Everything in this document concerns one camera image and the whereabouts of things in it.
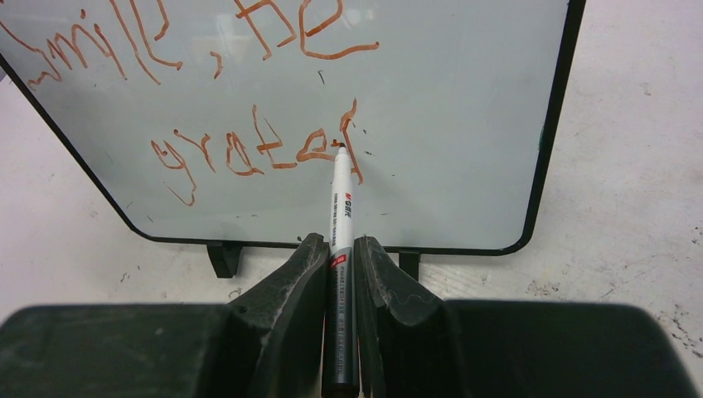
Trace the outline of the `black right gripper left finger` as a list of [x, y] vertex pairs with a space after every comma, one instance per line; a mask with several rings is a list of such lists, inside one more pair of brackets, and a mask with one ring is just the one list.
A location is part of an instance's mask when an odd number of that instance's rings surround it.
[[317, 396], [328, 256], [312, 233], [229, 303], [24, 308], [1, 327], [1, 394]]

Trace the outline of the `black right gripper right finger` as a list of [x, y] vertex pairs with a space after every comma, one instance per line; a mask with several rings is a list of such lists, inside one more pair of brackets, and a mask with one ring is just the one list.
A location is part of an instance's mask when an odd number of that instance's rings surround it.
[[367, 397], [695, 397], [667, 335], [611, 303], [443, 300], [377, 239], [354, 247]]

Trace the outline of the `white marker pen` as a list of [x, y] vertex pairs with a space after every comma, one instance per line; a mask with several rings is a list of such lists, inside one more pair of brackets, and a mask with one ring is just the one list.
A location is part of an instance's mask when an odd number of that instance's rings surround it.
[[327, 298], [322, 355], [322, 396], [357, 397], [359, 356], [353, 270], [352, 158], [344, 144], [332, 177]]

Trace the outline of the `black framed whiteboard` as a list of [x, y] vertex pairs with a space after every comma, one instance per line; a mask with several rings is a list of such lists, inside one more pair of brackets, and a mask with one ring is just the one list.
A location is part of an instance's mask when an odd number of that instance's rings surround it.
[[1, 65], [128, 228], [291, 247], [351, 158], [359, 235], [535, 229], [583, 1], [4, 1]]

